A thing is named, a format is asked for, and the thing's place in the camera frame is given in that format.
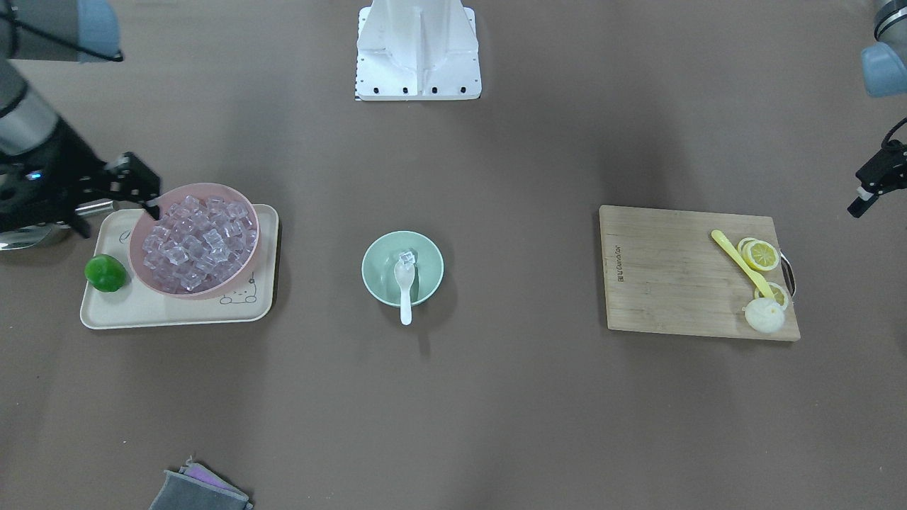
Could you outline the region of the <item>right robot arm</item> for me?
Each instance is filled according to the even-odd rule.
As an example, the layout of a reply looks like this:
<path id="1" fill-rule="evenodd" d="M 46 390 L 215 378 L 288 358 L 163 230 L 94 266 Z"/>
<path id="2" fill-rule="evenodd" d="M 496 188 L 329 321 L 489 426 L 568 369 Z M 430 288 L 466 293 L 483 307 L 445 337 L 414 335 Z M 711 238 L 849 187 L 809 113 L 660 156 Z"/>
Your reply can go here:
<path id="1" fill-rule="evenodd" d="M 32 78 L 49 84 L 78 65 L 124 59 L 109 1 L 4 1 L 2 13 L 2 249 L 91 235 L 88 216 L 117 203 L 161 217 L 161 178 L 136 154 L 104 161 Z"/>

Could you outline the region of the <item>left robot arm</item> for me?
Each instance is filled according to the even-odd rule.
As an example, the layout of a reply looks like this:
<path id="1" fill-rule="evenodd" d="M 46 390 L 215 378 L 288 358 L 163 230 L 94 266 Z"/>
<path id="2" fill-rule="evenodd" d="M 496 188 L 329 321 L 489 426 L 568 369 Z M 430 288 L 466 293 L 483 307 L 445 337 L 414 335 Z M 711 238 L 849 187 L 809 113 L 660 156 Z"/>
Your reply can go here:
<path id="1" fill-rule="evenodd" d="M 906 91 L 906 2 L 875 1 L 872 35 L 875 44 L 861 52 L 864 87 L 868 96 L 900 96 Z M 905 126 L 897 122 L 880 142 L 880 148 L 855 172 L 857 197 L 847 210 L 862 217 L 875 201 L 906 187 L 905 142 L 894 135 Z"/>

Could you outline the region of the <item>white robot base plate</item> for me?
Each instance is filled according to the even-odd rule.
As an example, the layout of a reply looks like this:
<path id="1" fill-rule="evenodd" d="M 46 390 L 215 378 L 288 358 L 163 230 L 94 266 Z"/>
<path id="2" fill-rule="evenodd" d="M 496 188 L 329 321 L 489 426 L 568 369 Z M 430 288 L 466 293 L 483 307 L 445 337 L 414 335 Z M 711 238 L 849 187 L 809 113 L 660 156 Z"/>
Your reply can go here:
<path id="1" fill-rule="evenodd" d="M 476 16 L 462 2 L 373 1 L 357 23 L 357 101 L 482 96 Z"/>

